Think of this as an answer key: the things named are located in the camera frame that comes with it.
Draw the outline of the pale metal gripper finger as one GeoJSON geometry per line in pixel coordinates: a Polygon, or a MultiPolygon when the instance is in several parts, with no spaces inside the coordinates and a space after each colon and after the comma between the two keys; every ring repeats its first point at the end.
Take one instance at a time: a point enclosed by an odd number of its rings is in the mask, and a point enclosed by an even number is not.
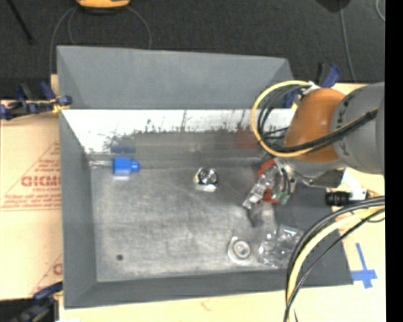
{"type": "Polygon", "coordinates": [[[274,205],[263,201],[261,203],[261,226],[275,226],[276,216],[274,205]]]}
{"type": "Polygon", "coordinates": [[[247,217],[253,227],[259,227],[261,225],[261,196],[257,193],[249,193],[244,202],[243,207],[247,212],[247,217]]]}

